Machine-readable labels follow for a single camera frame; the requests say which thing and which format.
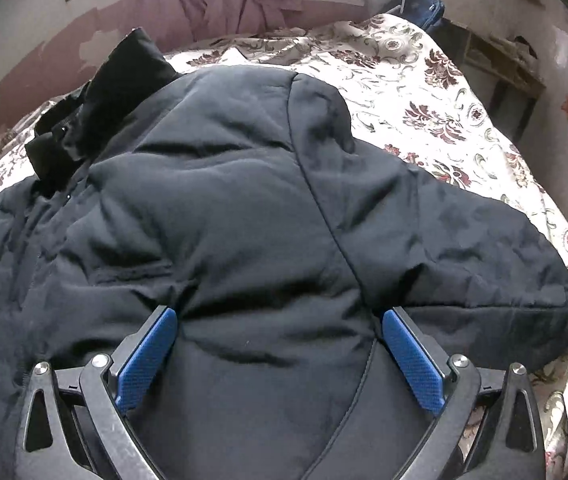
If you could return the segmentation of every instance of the white floral bedsheet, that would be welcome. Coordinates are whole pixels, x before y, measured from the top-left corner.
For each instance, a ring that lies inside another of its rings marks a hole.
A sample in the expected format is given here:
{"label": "white floral bedsheet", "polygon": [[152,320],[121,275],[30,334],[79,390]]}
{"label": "white floral bedsheet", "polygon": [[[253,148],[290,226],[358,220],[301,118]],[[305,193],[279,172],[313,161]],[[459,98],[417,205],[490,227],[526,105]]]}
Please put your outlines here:
{"label": "white floral bedsheet", "polygon": [[[352,133],[417,164],[452,186],[506,202],[524,212],[568,267],[568,223],[535,181],[518,150],[491,124],[461,72],[423,31],[381,14],[364,23],[338,22],[305,32],[200,42],[167,56],[178,72],[210,64],[277,65],[337,87],[349,105]],[[0,190],[33,173],[24,144],[46,102],[0,141]],[[532,375],[544,427],[548,478],[560,478],[567,447],[562,393],[568,351]],[[462,441],[477,432],[472,417]]]}

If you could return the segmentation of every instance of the textured blue grip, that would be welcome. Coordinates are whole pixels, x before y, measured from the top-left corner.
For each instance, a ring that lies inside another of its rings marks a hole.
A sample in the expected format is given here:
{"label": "textured blue grip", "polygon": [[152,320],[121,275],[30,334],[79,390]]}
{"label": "textured blue grip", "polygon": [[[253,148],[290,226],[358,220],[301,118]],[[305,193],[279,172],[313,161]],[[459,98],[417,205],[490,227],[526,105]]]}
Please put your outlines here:
{"label": "textured blue grip", "polygon": [[392,310],[384,314],[382,334],[419,405],[434,415],[439,415],[445,400],[442,376]]}
{"label": "textured blue grip", "polygon": [[142,400],[176,336],[177,314],[167,308],[119,374],[115,405],[120,413],[126,413]]}

